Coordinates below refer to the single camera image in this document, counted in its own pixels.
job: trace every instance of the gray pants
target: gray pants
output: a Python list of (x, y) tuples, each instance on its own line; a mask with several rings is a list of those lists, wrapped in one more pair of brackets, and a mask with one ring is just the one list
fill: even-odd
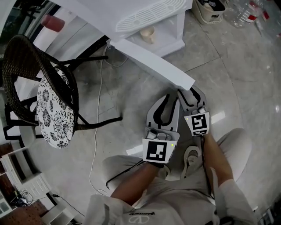
[[(218, 145), (221, 147), (225, 157), (227, 158), (233, 172), (234, 180), (237, 181), (243, 172), (248, 161), (252, 143), (242, 128), (233, 129), (228, 134), (224, 135), (219, 141)], [(104, 182), (107, 182), (117, 174), (135, 165), (141, 159), (133, 156), (112, 156), (105, 159), (102, 163), (102, 177)], [(114, 190), (126, 177), (135, 172), (142, 165), (134, 167), (132, 170), (124, 173), (114, 180), (110, 181), (108, 186)], [(187, 177), (177, 181), (165, 180), (165, 173), (159, 172), (154, 181), (147, 189), (148, 196), (155, 196), (169, 190), (198, 190), (202, 193), (208, 194), (208, 187), (204, 168), (202, 166), (201, 157), (197, 163), (187, 170)]]

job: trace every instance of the seat cushion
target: seat cushion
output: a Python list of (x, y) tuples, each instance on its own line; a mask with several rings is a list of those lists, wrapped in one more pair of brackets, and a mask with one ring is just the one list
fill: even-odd
[[(68, 85), (65, 74), (55, 68)], [(45, 77), (37, 93), (37, 119), (44, 139), (53, 147), (66, 147), (73, 136), (74, 114), (53, 91)]]

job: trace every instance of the forearm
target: forearm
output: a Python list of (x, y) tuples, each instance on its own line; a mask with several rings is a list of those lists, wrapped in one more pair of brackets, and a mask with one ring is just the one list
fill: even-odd
[(222, 149), (218, 146), (211, 134), (207, 134), (204, 143), (204, 159), (208, 178), (213, 188), (213, 175), (210, 167), (214, 168), (218, 177), (218, 186), (229, 179), (233, 179), (232, 169)]
[(156, 177), (159, 168), (145, 163), (140, 169), (124, 180), (112, 193), (112, 198), (120, 199), (133, 205)]

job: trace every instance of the wrist strap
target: wrist strap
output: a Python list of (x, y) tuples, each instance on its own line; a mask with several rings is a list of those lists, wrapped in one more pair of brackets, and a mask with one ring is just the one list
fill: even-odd
[(155, 167), (158, 167), (158, 168), (163, 168), (164, 167), (164, 164), (162, 163), (154, 163), (154, 162), (148, 162), (149, 164), (155, 166)]

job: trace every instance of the red cup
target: red cup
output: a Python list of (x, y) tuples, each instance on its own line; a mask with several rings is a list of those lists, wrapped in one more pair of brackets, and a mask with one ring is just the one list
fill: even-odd
[(41, 24), (50, 30), (60, 32), (65, 25), (65, 21), (55, 16), (44, 15)]

